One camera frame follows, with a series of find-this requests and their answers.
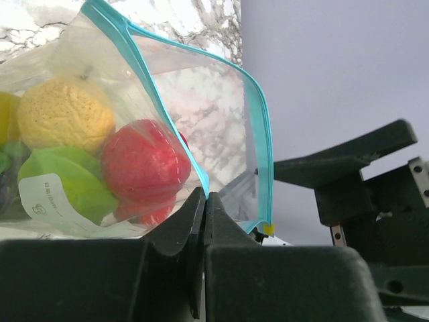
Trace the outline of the red pomegranate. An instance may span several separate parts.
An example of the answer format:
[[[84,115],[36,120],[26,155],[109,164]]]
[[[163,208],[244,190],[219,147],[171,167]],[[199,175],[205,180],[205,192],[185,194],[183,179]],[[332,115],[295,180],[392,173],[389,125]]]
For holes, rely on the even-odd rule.
[[[167,201],[155,201],[141,205],[123,201],[113,212],[113,216],[117,221],[126,221],[130,219],[132,223],[144,225],[146,227],[155,227],[169,217],[175,204],[176,195]]]

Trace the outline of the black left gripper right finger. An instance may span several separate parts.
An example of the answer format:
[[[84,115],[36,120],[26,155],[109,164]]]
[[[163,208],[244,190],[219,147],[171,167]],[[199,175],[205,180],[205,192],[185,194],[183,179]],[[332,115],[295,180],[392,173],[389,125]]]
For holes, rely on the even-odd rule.
[[[384,321],[369,267],[351,248],[263,246],[206,204],[208,321]]]

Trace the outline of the yellow lemon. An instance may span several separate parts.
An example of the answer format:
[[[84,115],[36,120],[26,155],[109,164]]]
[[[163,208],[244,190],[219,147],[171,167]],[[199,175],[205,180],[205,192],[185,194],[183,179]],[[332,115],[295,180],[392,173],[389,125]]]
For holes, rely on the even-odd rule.
[[[16,111],[21,98],[7,92],[1,92],[1,144],[19,138],[19,127],[17,124]]]

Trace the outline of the red apple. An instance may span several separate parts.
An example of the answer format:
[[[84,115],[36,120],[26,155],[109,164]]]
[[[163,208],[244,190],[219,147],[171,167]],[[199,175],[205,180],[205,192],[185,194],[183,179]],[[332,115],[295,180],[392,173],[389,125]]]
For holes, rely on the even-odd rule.
[[[178,138],[152,119],[133,121],[109,137],[101,166],[113,194],[137,204],[167,201],[192,170]]]

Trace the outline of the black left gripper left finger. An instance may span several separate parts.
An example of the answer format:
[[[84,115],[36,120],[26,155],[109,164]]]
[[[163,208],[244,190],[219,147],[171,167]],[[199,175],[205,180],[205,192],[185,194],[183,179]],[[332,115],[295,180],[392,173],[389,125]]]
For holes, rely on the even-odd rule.
[[[1,243],[2,321],[193,321],[200,316],[205,195],[192,191],[138,239]]]

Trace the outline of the clear zip top bag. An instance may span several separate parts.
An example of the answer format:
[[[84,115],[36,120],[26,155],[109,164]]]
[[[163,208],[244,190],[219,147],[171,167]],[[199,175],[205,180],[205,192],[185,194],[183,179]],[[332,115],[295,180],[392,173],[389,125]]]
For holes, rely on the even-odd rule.
[[[1,65],[1,239],[137,238],[193,192],[272,223],[267,103],[242,68],[105,1]]]

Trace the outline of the yellow pear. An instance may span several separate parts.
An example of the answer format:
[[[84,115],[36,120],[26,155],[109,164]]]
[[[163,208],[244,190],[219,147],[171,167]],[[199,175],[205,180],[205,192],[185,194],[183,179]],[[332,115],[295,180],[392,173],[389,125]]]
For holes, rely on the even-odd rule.
[[[113,104],[104,89],[77,75],[31,87],[16,115],[21,139],[31,149],[72,146],[95,154],[116,128]]]

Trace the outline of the green starfruit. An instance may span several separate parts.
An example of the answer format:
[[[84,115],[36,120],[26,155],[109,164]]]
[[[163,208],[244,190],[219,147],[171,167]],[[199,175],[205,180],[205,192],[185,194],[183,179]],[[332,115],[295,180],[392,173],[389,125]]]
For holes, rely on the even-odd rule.
[[[71,146],[32,150],[17,175],[25,212],[33,219],[93,230],[119,201],[103,180],[99,161]]]

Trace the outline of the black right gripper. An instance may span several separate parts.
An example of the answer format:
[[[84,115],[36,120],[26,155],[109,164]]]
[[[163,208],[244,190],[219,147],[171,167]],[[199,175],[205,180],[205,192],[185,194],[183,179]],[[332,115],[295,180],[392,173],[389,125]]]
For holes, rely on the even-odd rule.
[[[418,138],[399,119],[337,146],[273,163],[273,178],[315,190],[332,242],[366,261],[385,306],[428,305],[428,163],[363,180],[360,169]]]

